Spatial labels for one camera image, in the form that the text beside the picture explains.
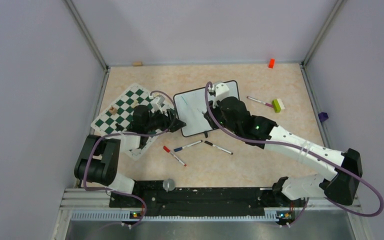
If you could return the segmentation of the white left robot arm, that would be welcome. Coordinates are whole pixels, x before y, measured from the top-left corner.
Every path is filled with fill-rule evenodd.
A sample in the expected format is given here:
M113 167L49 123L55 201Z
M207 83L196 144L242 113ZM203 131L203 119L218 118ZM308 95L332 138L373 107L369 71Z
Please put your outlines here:
M101 184L104 190L119 192L129 207L140 202L140 193L134 189L135 181L118 173L122 152L143 150L150 138L159 133L174 133L187 124L180 120L175 109L159 106L149 109L137 105L127 127L120 127L106 136L90 134L86 137L74 167L74 176L84 184Z

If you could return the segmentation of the white whiteboard black frame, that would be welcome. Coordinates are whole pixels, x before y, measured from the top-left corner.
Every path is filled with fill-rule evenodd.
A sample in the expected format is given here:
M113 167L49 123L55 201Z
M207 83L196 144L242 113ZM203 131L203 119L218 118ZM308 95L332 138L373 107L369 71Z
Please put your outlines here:
M239 99L238 83L235 80L225 83L229 87L229 96L223 100L214 101L214 96L210 95L210 88L201 87L174 95L174 103L177 109L178 119L185 122L186 126L181 128L183 137L191 137L205 132L212 131L209 123L204 118L204 115L197 111L197 109L207 111L207 105L215 109L221 107L232 110L231 128L235 127L236 122L245 120L250 114L246 110L245 104Z

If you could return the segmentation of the black cap marker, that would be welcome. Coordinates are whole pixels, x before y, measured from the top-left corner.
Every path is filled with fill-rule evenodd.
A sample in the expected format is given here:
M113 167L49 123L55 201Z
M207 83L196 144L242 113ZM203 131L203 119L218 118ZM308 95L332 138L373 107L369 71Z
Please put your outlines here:
M216 144L213 144L212 142L209 142L209 141L205 140L204 143L207 144L207 145L209 145L209 146L211 146L211 147L214 147L214 148L216 148L216 149L218 149L218 150L221 150L221 151L223 151L223 152L225 152L225 153L228 153L228 154L230 154L230 155L233 155L233 152L231 152L231 151L229 151L229 150L227 150L227 149L225 149L225 148L223 148L223 147L221 147L221 146L218 146L218 145L216 145Z

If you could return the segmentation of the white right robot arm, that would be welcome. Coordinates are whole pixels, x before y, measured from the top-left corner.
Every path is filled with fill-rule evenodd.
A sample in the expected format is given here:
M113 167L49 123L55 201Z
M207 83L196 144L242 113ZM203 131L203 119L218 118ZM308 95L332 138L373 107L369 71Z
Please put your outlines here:
M273 200L287 206L292 200L324 197L350 206L363 175L361 155L352 148L333 150L291 133L275 121L252 115L234 96L205 100L207 121L232 138L250 146L284 154L316 171L306 177L282 177L273 185Z

